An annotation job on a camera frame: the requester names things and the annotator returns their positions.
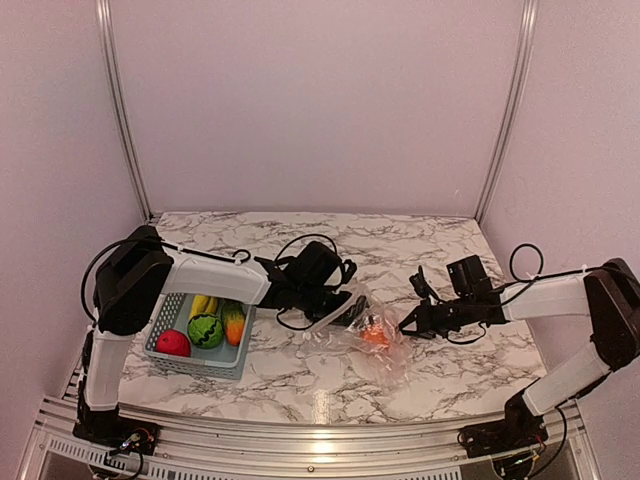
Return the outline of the clear polka dot zip bag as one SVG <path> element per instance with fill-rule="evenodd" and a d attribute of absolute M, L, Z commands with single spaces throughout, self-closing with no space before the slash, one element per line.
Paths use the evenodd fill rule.
<path fill-rule="evenodd" d="M 314 353 L 361 354 L 366 371 L 387 390 L 406 383 L 410 346 L 399 332 L 397 310 L 361 282 L 341 291 L 345 303 L 303 333 L 305 345 Z"/>

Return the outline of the orange green fake mango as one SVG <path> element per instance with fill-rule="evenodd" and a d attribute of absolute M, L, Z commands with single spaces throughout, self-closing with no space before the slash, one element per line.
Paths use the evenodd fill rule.
<path fill-rule="evenodd" d="M 227 342 L 238 346 L 244 335 L 246 316 L 241 303 L 226 300 L 222 305 L 221 319 Z"/>

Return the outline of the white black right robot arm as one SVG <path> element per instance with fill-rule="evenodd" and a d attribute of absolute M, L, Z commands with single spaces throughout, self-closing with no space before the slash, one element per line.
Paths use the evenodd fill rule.
<path fill-rule="evenodd" d="M 513 323 L 583 319 L 587 342 L 505 402 L 501 419 L 463 427 L 459 441 L 470 458 L 544 442 L 544 417 L 566 401 L 588 394 L 639 356 L 639 280 L 621 258 L 599 266 L 492 283 L 476 255 L 451 263 L 456 294 L 443 300 L 418 271 L 410 283 L 419 304 L 402 320 L 402 334 L 422 339 L 450 335 L 477 324 L 485 329 Z"/>

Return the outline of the green fake lettuce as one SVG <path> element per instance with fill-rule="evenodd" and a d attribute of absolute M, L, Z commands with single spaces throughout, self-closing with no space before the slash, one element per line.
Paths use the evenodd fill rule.
<path fill-rule="evenodd" d="M 220 318 L 215 314 L 209 313 L 192 317 L 188 322 L 187 334 L 191 343 L 201 349 L 216 348 L 224 338 Z"/>

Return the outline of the orange fake fruit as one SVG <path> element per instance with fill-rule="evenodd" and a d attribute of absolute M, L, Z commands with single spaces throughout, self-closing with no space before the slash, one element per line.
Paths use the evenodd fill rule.
<path fill-rule="evenodd" d="M 374 324 L 366 327 L 361 333 L 361 338 L 364 341 L 380 346 L 381 348 L 388 348 L 390 345 L 385 329 L 380 324 Z"/>

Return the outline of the pink fake fruit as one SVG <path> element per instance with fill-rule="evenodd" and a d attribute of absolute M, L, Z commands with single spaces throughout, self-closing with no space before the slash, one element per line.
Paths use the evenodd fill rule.
<path fill-rule="evenodd" d="M 182 332 L 168 329 L 162 332 L 156 340 L 156 351 L 171 356 L 190 357 L 191 342 Z"/>

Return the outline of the yellow fake banana bunch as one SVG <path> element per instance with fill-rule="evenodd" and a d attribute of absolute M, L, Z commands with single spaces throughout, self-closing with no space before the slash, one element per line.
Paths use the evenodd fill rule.
<path fill-rule="evenodd" d="M 195 295 L 190 309 L 189 318 L 201 314 L 215 314 L 218 309 L 219 300 L 217 297 L 206 295 Z"/>

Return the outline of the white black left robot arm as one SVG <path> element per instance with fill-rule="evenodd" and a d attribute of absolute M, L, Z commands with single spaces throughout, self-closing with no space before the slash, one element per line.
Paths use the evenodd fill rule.
<path fill-rule="evenodd" d="M 357 266 L 318 241 L 296 256 L 267 259 L 238 250 L 231 256 L 193 250 L 142 225 L 105 247 L 87 268 L 93 302 L 83 306 L 92 325 L 85 337 L 79 383 L 77 438 L 117 446 L 132 434 L 151 440 L 157 425 L 119 413 L 119 382 L 129 345 L 152 317 L 158 299 L 188 293 L 235 300 L 284 313 L 298 310 L 314 327 L 352 323 L 367 298 L 346 288 Z"/>

